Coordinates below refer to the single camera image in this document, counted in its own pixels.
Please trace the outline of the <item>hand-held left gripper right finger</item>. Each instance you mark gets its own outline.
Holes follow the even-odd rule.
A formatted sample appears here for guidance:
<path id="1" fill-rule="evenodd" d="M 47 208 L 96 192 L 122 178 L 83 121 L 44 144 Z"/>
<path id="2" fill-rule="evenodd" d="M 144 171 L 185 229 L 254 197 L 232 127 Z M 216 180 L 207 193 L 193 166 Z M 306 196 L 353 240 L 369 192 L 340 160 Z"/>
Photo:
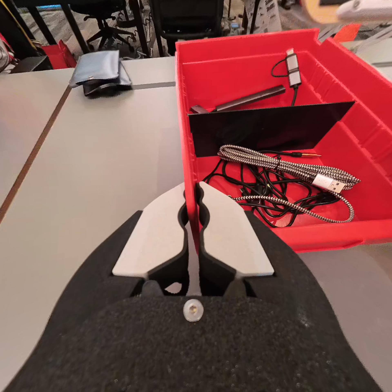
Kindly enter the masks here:
<path id="1" fill-rule="evenodd" d="M 273 276 L 274 268 L 243 208 L 205 182 L 198 183 L 201 276 L 227 288 L 234 280 Z"/>

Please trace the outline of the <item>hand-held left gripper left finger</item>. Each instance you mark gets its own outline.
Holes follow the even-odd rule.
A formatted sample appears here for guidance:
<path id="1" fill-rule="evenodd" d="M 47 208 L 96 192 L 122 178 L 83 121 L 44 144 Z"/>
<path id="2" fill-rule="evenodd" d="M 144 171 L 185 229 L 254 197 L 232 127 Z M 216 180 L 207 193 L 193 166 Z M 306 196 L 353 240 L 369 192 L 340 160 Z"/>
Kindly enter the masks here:
<path id="1" fill-rule="evenodd" d="M 144 208 L 114 265 L 114 276 L 155 280 L 161 288 L 189 285 L 189 240 L 185 185 Z"/>

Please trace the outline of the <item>red plastic bin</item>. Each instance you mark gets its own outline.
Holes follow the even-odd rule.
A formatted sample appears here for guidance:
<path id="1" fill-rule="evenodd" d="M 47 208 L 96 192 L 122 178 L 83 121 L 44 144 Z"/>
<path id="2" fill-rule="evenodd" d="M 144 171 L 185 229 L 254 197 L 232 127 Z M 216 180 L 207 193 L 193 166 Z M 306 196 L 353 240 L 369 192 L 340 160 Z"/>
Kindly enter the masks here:
<path id="1" fill-rule="evenodd" d="M 273 65 L 291 48 L 297 53 L 302 79 L 295 106 L 355 103 L 313 149 L 298 150 L 319 157 L 286 159 L 336 167 L 360 183 L 341 192 L 354 208 L 352 222 L 325 223 L 303 214 L 291 227 L 283 227 L 292 216 L 287 214 L 268 217 L 279 225 L 272 230 L 296 252 L 391 242 L 391 82 L 340 44 L 331 39 L 321 43 L 317 36 L 318 30 L 308 29 L 176 44 L 185 200 L 196 244 L 201 227 L 195 186 L 213 170 L 219 156 L 196 156 L 187 114 L 194 105 L 212 111 L 219 104 L 278 85 L 286 92 L 238 110 L 291 106 L 288 78 L 271 76 Z"/>

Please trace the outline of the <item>grey hub with cable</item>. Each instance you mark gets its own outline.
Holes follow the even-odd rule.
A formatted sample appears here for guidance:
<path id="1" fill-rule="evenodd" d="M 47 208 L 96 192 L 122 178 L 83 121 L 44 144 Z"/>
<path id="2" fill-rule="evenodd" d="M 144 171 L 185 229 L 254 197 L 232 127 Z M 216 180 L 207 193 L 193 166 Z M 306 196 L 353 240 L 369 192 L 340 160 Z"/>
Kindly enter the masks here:
<path id="1" fill-rule="evenodd" d="M 217 105 L 212 111 L 208 111 L 201 105 L 194 105 L 190 108 L 190 112 L 187 115 L 196 115 L 196 114 L 208 114 L 214 112 L 226 112 L 231 110 L 238 110 L 244 105 L 249 105 L 261 100 L 265 100 L 268 98 L 272 98 L 277 95 L 281 95 L 286 92 L 286 88 L 283 85 L 278 85 L 274 87 L 270 87 L 268 89 L 255 92 L 250 95 L 246 95 L 232 101 L 228 101 L 222 104 Z"/>

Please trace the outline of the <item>grey desk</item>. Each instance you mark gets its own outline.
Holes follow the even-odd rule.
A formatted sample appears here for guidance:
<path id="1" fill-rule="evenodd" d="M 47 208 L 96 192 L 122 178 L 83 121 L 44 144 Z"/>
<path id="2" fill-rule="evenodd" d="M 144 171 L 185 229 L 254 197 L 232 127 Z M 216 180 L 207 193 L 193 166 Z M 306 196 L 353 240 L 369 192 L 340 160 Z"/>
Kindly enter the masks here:
<path id="1" fill-rule="evenodd" d="M 174 81 L 174 57 L 126 61 L 135 84 Z M 88 100 L 70 92 L 1 222 L 1 391 L 88 255 L 184 180 L 175 87 Z M 391 243 L 300 256 L 349 342 L 391 391 Z"/>

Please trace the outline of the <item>black divider in red bin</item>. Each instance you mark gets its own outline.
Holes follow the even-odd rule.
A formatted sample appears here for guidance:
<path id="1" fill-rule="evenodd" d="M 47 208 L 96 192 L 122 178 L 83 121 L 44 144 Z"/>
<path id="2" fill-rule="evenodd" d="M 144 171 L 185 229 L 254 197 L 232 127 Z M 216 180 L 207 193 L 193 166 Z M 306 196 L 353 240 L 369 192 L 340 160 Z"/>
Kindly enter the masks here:
<path id="1" fill-rule="evenodd" d="M 354 103 L 189 114 L 195 154 L 217 156 L 223 145 L 273 151 L 313 149 Z"/>

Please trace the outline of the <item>grey pouch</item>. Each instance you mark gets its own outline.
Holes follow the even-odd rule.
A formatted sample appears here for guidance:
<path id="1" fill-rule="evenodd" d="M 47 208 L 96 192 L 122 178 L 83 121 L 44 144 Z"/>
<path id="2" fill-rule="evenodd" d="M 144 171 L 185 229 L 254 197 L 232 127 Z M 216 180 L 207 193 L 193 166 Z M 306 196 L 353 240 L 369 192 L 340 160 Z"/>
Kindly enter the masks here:
<path id="1" fill-rule="evenodd" d="M 133 90 L 130 76 L 125 70 L 119 50 L 90 52 L 82 55 L 73 71 L 68 86 L 79 86 L 87 98 L 115 96 Z"/>

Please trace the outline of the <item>red floor bag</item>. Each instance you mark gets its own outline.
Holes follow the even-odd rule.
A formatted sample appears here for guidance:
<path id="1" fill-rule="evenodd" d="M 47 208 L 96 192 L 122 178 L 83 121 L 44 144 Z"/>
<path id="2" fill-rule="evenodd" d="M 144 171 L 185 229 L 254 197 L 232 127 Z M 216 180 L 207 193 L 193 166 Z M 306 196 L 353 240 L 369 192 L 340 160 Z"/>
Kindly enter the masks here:
<path id="1" fill-rule="evenodd" d="M 49 57 L 53 69 L 57 70 L 76 67 L 76 60 L 63 40 L 59 40 L 58 43 L 54 45 L 42 46 L 42 49 Z"/>

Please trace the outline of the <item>black office chair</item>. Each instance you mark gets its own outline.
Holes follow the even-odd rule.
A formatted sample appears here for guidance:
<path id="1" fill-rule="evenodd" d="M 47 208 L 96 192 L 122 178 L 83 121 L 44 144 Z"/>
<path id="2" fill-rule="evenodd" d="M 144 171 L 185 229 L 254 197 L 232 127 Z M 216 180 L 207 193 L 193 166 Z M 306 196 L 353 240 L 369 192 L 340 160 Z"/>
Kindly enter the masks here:
<path id="1" fill-rule="evenodd" d="M 122 37 L 123 35 L 130 35 L 131 33 L 118 27 L 110 26 L 107 22 L 109 19 L 116 20 L 115 13 L 121 11 L 124 13 L 124 16 L 128 17 L 126 4 L 128 4 L 130 11 L 132 11 L 133 18 L 126 19 L 124 22 L 120 23 L 120 26 L 126 28 L 136 28 L 141 48 L 146 56 L 149 57 L 147 38 L 142 18 L 142 11 L 144 6 L 142 5 L 141 1 L 136 0 L 95 1 L 90 3 L 78 1 L 69 4 L 71 11 L 84 15 L 84 21 L 87 21 L 88 19 L 95 19 L 97 21 L 99 31 L 86 41 L 86 45 L 90 51 L 94 51 L 92 42 L 99 38 L 101 39 L 98 47 L 99 51 L 103 49 L 105 43 L 113 43 L 115 40 L 119 40 L 120 42 L 127 45 L 130 49 L 130 52 L 134 51 L 132 45 Z"/>
<path id="2" fill-rule="evenodd" d="M 155 31 L 164 39 L 219 37 L 223 0 L 151 0 Z"/>

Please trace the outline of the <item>orange traffic cone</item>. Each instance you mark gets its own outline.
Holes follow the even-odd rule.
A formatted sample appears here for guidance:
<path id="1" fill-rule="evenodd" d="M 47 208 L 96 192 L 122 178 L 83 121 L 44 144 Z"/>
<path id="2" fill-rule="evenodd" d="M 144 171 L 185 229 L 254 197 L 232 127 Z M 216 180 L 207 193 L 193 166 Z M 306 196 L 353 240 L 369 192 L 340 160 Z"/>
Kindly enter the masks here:
<path id="1" fill-rule="evenodd" d="M 338 43 L 354 41 L 361 25 L 361 23 L 351 23 L 341 27 L 334 35 L 333 40 Z"/>

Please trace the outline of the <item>white folding stand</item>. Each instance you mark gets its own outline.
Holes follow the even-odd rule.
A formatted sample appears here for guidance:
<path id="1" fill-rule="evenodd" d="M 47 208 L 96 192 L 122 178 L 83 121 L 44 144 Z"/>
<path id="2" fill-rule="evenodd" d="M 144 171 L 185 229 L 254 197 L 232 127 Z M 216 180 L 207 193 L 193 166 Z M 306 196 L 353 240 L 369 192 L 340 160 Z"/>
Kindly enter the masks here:
<path id="1" fill-rule="evenodd" d="M 391 0 L 352 0 L 343 3 L 336 11 L 341 21 L 351 22 L 391 22 Z"/>

